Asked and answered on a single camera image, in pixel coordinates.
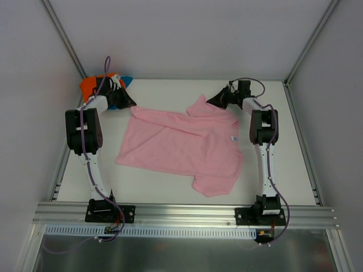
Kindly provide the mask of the pink t-shirt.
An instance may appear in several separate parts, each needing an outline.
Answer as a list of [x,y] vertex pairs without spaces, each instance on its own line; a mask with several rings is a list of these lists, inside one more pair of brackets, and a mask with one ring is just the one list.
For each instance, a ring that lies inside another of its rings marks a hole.
[[130,108],[116,163],[191,176],[206,197],[229,194],[243,166],[239,121],[201,95],[185,113]]

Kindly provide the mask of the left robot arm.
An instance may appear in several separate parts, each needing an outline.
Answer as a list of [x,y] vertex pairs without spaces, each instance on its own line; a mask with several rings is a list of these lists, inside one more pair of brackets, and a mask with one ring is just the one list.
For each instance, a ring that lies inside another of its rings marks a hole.
[[82,106],[65,112],[68,148],[81,160],[90,185],[87,222],[111,222],[122,218],[121,208],[116,204],[101,168],[103,133],[100,115],[109,108],[127,109],[135,105],[118,79],[106,77],[105,81],[96,80],[96,86]]

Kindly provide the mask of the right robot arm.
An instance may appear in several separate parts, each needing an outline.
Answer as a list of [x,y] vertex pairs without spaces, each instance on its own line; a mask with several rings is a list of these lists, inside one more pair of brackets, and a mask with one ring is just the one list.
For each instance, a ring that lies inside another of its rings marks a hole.
[[289,215],[284,212],[284,197],[276,186],[274,153],[278,141],[278,111],[271,104],[262,105],[258,98],[264,94],[251,93],[252,78],[234,80],[207,102],[226,109],[234,104],[251,117],[249,139],[258,159],[258,175],[261,186],[255,203],[249,208],[236,208],[235,221],[238,226],[286,226]]

